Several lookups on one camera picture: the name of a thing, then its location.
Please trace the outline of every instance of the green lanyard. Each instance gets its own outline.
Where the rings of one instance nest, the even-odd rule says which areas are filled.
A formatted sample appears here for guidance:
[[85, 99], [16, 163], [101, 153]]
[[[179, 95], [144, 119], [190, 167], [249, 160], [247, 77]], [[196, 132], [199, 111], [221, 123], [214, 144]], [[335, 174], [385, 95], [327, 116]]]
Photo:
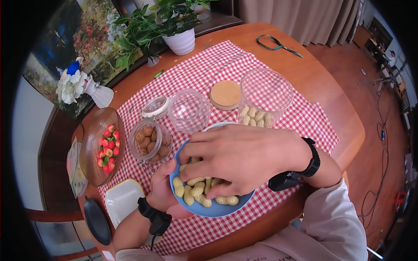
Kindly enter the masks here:
[[[267, 36], [267, 37], [269, 37], [269, 38], [271, 38], [278, 46], [277, 47], [275, 47], [275, 48], [270, 48], [270, 47], [267, 47], [267, 46], [265, 46], [264, 44], [262, 44], [262, 43], [260, 43], [260, 38], [262, 38], [263, 36]], [[274, 37], [272, 37], [271, 35], [268, 35], [268, 34], [263, 34], [263, 35], [261, 35], [261, 36], [259, 36], [258, 38], [257, 38], [257, 43], [259, 44], [259, 45], [261, 45], [262, 47], [264, 47], [264, 48], [266, 48], [267, 50], [278, 50], [278, 49], [280, 49], [280, 48], [284, 48], [284, 49], [286, 49], [286, 50], [288, 50], [289, 52], [291, 52], [291, 53], [294, 53], [294, 54], [296, 54], [297, 56], [299, 56], [299, 57], [301, 57], [301, 58], [303, 58], [303, 56], [300, 54], [300, 53], [298, 53], [298, 52], [296, 52], [296, 51], [293, 51], [293, 50], [291, 50], [291, 49], [289, 49], [289, 48], [287, 48], [286, 46], [283, 46], [276, 38], [274, 38]]]

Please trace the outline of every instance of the brown bowl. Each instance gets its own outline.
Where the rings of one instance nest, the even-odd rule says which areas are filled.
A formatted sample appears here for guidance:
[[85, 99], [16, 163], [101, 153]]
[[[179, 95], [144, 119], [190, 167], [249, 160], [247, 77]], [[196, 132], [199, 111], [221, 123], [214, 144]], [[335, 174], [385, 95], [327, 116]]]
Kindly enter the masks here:
[[[96, 154], [100, 150], [99, 139], [107, 126], [113, 124], [119, 130], [119, 155], [115, 161], [115, 168], [112, 173], [105, 173], [102, 167], [97, 165]], [[122, 164], [123, 153], [125, 152], [125, 129], [122, 119], [113, 108], [103, 108], [97, 110], [93, 115], [89, 125], [85, 129], [83, 142], [80, 151], [80, 167], [87, 181], [93, 186], [99, 187], [108, 183], [116, 174]]]

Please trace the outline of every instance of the floral painting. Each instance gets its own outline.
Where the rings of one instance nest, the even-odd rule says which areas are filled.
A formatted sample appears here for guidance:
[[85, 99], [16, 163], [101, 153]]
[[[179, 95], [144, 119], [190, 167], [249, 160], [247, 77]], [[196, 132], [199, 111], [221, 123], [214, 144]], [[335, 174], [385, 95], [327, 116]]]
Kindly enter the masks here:
[[77, 118], [92, 99], [83, 94], [72, 104], [58, 100], [60, 72], [81, 56], [80, 70], [103, 86], [119, 74], [123, 68], [116, 67], [121, 48], [118, 36], [126, 28], [113, 24], [119, 16], [112, 0], [64, 1], [40, 33], [23, 76], [59, 109]]

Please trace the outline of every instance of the white t-shirt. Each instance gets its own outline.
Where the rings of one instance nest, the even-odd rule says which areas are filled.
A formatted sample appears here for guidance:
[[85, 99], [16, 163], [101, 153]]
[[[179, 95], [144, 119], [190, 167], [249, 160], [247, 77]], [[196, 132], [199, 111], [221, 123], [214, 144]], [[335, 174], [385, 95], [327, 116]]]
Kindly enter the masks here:
[[394, 57], [390, 56], [390, 57], [387, 58], [387, 63], [389, 64], [389, 66], [391, 68], [395, 65], [395, 62], [396, 62], [396, 60], [395, 60]]
[[[288, 226], [253, 246], [218, 256], [212, 261], [325, 261], [367, 260], [366, 233], [344, 179], [330, 188], [312, 193], [305, 202], [301, 230]], [[180, 260], [160, 257], [142, 249], [125, 249], [116, 253], [117, 261]]]

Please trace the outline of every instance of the wall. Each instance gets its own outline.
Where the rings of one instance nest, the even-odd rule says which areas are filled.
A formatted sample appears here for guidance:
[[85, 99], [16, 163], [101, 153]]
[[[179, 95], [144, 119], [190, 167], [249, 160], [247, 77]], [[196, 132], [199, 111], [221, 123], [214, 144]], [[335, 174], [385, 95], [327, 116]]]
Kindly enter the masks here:
[[[402, 52], [402, 48], [395, 37], [394, 32], [390, 29], [390, 26], [387, 24], [386, 20], [383, 16], [379, 13], [379, 11], [370, 3], [366, 3], [366, 10], [365, 13], [362, 14], [360, 23], [362, 24], [364, 20], [364, 25], [368, 27], [372, 22], [373, 16], [383, 25], [383, 27], [388, 31], [388, 33], [393, 37], [392, 42], [386, 49], [386, 56], [390, 57], [390, 51], [394, 51], [396, 54], [396, 67], [400, 69], [402, 67], [402, 62], [405, 61], [405, 55]], [[413, 76], [410, 70], [409, 65], [407, 64], [404, 70], [400, 73], [402, 77], [405, 79], [405, 89], [408, 94], [409, 103], [411, 107], [415, 107], [418, 103], [417, 95], [414, 88], [414, 81]]]
[[39, 190], [38, 153], [54, 105], [21, 77], [12, 123], [15, 178], [25, 208], [44, 210]]

